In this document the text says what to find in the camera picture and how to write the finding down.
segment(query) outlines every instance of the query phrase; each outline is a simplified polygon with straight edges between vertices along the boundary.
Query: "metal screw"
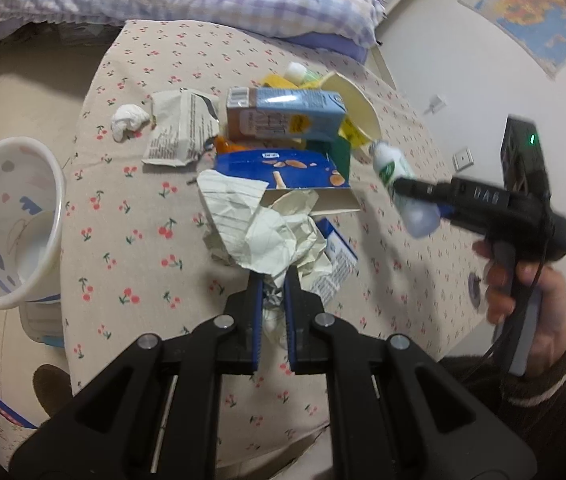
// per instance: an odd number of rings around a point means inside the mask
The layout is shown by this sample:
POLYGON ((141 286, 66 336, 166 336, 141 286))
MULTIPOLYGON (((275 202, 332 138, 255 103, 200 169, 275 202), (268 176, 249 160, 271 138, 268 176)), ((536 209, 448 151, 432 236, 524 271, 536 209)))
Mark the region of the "metal screw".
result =
POLYGON ((390 345, 397 350, 407 350, 410 347, 410 340, 403 334, 396 334, 390 338, 390 345))
POLYGON ((214 324, 219 328, 230 328, 234 324, 234 318, 230 314, 221 314, 214 318, 214 324))
POLYGON ((332 316, 329 312, 321 312, 314 316, 314 322, 318 326, 329 327, 334 324, 334 316, 332 316))
POLYGON ((159 344, 159 338, 155 334, 143 334, 137 339, 137 345, 139 345, 143 350, 153 349, 159 344))

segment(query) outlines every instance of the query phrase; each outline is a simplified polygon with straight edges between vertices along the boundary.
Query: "crumpled paper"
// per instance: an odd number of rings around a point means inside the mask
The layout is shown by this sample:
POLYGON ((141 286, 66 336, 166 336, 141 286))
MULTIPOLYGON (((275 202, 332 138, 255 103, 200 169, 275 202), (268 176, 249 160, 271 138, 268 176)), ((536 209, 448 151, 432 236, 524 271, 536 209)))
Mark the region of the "crumpled paper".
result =
POLYGON ((138 130, 143 123, 150 120, 150 114, 137 105, 121 105, 110 121, 112 137, 117 142, 123 141, 126 130, 138 130))
POLYGON ((205 142, 218 136, 218 97, 181 88, 152 94, 153 129, 141 160, 182 168, 199 160, 205 142))
POLYGON ((304 286, 332 271, 325 238, 309 216, 318 200, 316 191, 294 189, 263 207, 267 182, 205 170, 197 184, 214 226, 205 243, 217 258, 265 274, 276 288, 292 264, 304 286))

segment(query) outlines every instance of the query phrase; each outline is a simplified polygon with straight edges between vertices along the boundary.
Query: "hand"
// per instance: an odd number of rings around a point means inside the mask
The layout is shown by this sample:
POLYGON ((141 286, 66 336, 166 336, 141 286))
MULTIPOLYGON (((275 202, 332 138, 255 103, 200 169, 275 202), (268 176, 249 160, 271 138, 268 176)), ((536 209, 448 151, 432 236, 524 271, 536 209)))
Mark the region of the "hand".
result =
MULTIPOLYGON (((482 240, 472 248, 484 258, 492 258, 492 247, 482 240)), ((531 285, 538 270, 538 263, 519 262, 516 275, 524 285, 531 285)), ((493 260, 485 265, 484 281, 489 285, 485 293, 488 302, 487 321, 498 324, 514 312, 514 299, 500 291, 506 284, 508 272, 493 260)), ((566 351, 566 282, 565 277, 545 265, 537 286, 543 291, 540 315, 532 347, 527 358, 527 377, 538 377, 558 361, 566 351)))

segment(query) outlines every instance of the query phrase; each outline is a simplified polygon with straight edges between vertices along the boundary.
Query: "blue carton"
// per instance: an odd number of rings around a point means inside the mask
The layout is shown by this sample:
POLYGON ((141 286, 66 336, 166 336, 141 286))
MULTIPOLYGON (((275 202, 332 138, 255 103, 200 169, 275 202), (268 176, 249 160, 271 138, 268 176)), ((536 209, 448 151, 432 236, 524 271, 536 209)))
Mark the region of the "blue carton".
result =
POLYGON ((338 92, 288 88, 231 88, 227 137, 333 142, 347 110, 338 92))
POLYGON ((326 307, 352 272, 356 271, 358 258, 345 238, 327 218, 316 220, 316 226, 327 241, 325 254, 332 264, 332 272, 320 276, 312 284, 310 292, 318 294, 326 307))
POLYGON ((227 176, 268 183, 261 205, 268 206, 290 189, 314 189, 314 215, 358 211, 359 201, 334 163, 310 150, 247 150, 217 156, 215 170, 227 176))

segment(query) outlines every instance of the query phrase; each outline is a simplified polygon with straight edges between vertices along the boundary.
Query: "table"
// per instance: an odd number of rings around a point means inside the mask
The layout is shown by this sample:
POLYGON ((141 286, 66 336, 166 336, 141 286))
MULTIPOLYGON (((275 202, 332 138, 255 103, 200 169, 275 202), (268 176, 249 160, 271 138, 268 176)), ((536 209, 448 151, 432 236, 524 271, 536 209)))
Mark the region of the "table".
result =
MULTIPOLYGON (((351 59, 211 23, 128 22, 86 96, 68 173, 61 294, 75 392, 138 335, 188 333, 247 283, 246 271, 205 250, 201 200, 187 184, 195 171, 145 168, 149 127, 117 144, 112 113, 128 103, 150 111, 151 92, 175 87, 224 98, 229 87, 256 84, 293 60, 352 79, 419 176, 450 177, 413 108, 351 59)), ((211 167, 207 154, 196 170, 211 167)), ((407 333, 441 357, 480 320, 467 290, 468 274, 480 267, 472 236, 443 225, 413 240, 370 165, 353 159, 350 182, 361 211, 330 219, 356 251, 359 272, 326 310, 368 335, 407 333)), ((223 380, 218 460, 227 465, 283 447, 328 420, 324 377, 295 377, 285 350, 263 338, 258 372, 223 380)))

